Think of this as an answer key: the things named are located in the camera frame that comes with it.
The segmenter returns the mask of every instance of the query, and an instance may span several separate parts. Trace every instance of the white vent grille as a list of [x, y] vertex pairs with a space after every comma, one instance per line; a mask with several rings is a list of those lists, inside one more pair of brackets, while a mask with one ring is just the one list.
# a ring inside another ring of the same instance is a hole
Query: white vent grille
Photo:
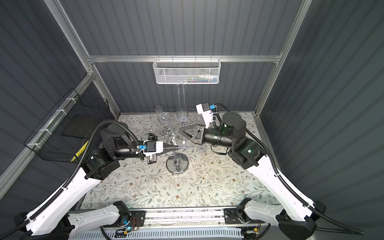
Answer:
[[[139, 229], [127, 234], [127, 237], [114, 237], [115, 230], [105, 230], [106, 234], [114, 240], [117, 239], [181, 239], [181, 238], [226, 238], [242, 239], [241, 230], [231, 227], [207, 227], [207, 228], [169, 228], [169, 229]], [[105, 240], [100, 230], [90, 230], [85, 233], [75, 235], [72, 239], [82, 240]]]
[[153, 70], [158, 84], [217, 84], [221, 62], [164, 62], [155, 59]]

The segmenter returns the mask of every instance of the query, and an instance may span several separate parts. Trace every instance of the metal rail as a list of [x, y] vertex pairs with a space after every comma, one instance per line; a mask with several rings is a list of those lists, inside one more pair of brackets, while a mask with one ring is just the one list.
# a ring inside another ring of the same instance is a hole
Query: metal rail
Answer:
[[[79, 85], [75, 88], [75, 91], [72, 91], [67, 99], [63, 101], [63, 103], [57, 108], [58, 110], [64, 109], [67, 104], [72, 101], [71, 98], [74, 98], [77, 93], [81, 94], [87, 89], [87, 87], [91, 84], [94, 79], [93, 72], [88, 73], [83, 80], [79, 83]], [[42, 129], [46, 129], [54, 119], [60, 114], [59, 111], [55, 111], [54, 114], [46, 121], [43, 125]], [[43, 134], [42, 131], [38, 131], [36, 135], [32, 138], [29, 144], [36, 143], [38, 139]], [[7, 169], [0, 176], [0, 199], [5, 195], [8, 189], [12, 186], [12, 184], [16, 181], [16, 179], [20, 176], [20, 174], [27, 167], [29, 162], [35, 156], [35, 153], [27, 147], [24, 147], [23, 150], [17, 155], [17, 157], [13, 160], [13, 162], [7, 167]]]
[[255, 112], [256, 115], [259, 116], [261, 111], [263, 110], [263, 107], [266, 103], [266, 100], [268, 99], [269, 94], [271, 93], [271, 90], [273, 88], [273, 85], [276, 82], [277, 77], [279, 76], [279, 73], [281, 71], [281, 68], [284, 65], [284, 62], [287, 58], [287, 55], [293, 45], [293, 42], [296, 38], [297, 33], [299, 32], [299, 29], [301, 27], [301, 24], [303, 23], [304, 17], [306, 16], [308, 9], [310, 8], [312, 3], [312, 0], [303, 0], [301, 2], [300, 8], [295, 16], [295, 19], [292, 23], [292, 26], [288, 32], [287, 38], [284, 42], [283, 48], [281, 50], [281, 56], [280, 61], [276, 64], [276, 66], [272, 69], [271, 75], [264, 87], [264, 90], [262, 92], [262, 95], [260, 97], [260, 100], [257, 103]]
[[273, 62], [280, 61], [280, 55], [265, 56], [129, 56], [129, 55], [90, 55], [86, 59], [91, 63], [110, 63], [110, 62], [126, 62], [126, 63], [151, 63], [154, 59], [159, 61], [181, 61], [181, 62]]
[[265, 128], [264, 128], [264, 125], [263, 125], [263, 122], [262, 122], [260, 116], [253, 116], [253, 120], [254, 120], [254, 122], [255, 122], [257, 131], [259, 132], [261, 141], [267, 146], [267, 148], [269, 149], [269, 151], [271, 151], [271, 153], [272, 153], [272, 155], [273, 155], [273, 158], [275, 159], [277, 168], [278, 168], [279, 170], [281, 170], [281, 169], [280, 169], [280, 165], [279, 165], [279, 163], [278, 163], [278, 161], [277, 161], [275, 152], [273, 151], [271, 142], [269, 141], [268, 135], [267, 135], [267, 133], [266, 133], [266, 131], [265, 131]]
[[74, 26], [71, 23], [71, 20], [66, 14], [60, 1], [44, 0], [44, 2], [47, 5], [50, 12], [52, 13], [53, 17], [55, 18], [57, 24], [63, 31], [67, 40], [71, 44], [73, 50], [75, 51], [77, 57], [81, 61], [84, 68], [87, 70], [87, 72], [93, 71], [96, 74], [97, 78], [94, 79], [93, 83], [96, 85], [97, 89], [99, 90], [101, 97], [108, 100], [109, 109], [111, 110], [112, 114], [115, 116], [115, 118], [118, 118], [120, 110], [115, 100], [113, 99], [111, 93], [109, 92], [107, 86], [105, 85], [102, 77], [100, 76], [96, 66], [88, 62], [86, 58], [89, 55], [88, 51], [85, 48], [83, 42], [81, 41], [79, 35], [77, 34]]

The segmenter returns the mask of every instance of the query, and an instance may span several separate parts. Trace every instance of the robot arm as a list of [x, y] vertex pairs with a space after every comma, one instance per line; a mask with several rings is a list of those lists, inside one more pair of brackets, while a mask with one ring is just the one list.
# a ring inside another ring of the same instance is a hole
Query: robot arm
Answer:
[[[232, 160], [256, 176], [281, 203], [281, 205], [269, 205], [245, 198], [237, 207], [237, 215], [242, 222], [247, 223], [251, 219], [262, 220], [279, 226], [287, 237], [296, 240], [307, 239], [315, 230], [364, 234], [359, 229], [325, 216], [323, 214], [326, 210], [325, 205], [305, 196], [277, 169], [275, 164], [273, 165], [273, 159], [267, 156], [269, 150], [246, 129], [246, 122], [239, 114], [230, 112], [223, 106], [228, 112], [223, 115], [222, 120], [219, 115], [216, 115], [220, 126], [214, 124], [214, 128], [208, 127], [212, 122], [212, 113], [209, 114], [208, 107], [213, 108], [208, 103], [197, 105], [198, 112], [203, 114], [205, 125], [194, 124], [182, 127], [179, 132], [195, 144], [208, 143], [230, 148], [228, 155]], [[246, 132], [256, 141], [246, 137]], [[319, 217], [343, 229], [317, 228], [315, 221]]]
[[[126, 135], [125, 130], [116, 124], [110, 124], [106, 129], [102, 129], [100, 135], [101, 144], [97, 146], [97, 144], [90, 143], [94, 149], [86, 155], [81, 168], [78, 169], [67, 187], [64, 187], [64, 183], [36, 209], [19, 215], [18, 223], [25, 223], [25, 220], [29, 220], [25, 225], [24, 239], [29, 237], [32, 239], [65, 239], [115, 222], [119, 227], [132, 225], [131, 214], [122, 201], [81, 214], [67, 214], [67, 212], [87, 191], [117, 169], [120, 166], [119, 160], [139, 157], [139, 152], [142, 152], [148, 158], [148, 164], [151, 164], [156, 162], [157, 155], [173, 151], [177, 146], [157, 141], [154, 134], [148, 134], [148, 140], [138, 141], [139, 145], [134, 144], [129, 135]], [[52, 201], [52, 197], [59, 191], [61, 194]], [[48, 201], [51, 201], [51, 204], [35, 219], [31, 219], [31, 216]]]

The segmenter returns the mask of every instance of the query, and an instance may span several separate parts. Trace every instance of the white mesh basket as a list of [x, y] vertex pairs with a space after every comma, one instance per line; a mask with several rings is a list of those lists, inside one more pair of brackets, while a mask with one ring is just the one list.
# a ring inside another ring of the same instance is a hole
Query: white mesh basket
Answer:
[[217, 84], [221, 62], [165, 62], [155, 59], [153, 71], [158, 84]]

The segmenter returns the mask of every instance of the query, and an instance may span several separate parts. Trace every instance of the red wire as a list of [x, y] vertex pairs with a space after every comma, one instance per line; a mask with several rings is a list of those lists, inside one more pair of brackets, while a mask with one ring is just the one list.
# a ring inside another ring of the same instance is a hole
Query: red wire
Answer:
[[133, 220], [135, 220], [135, 219], [137, 220], [137, 229], [139, 229], [140, 222], [139, 222], [139, 220], [137, 218], [134, 217]]

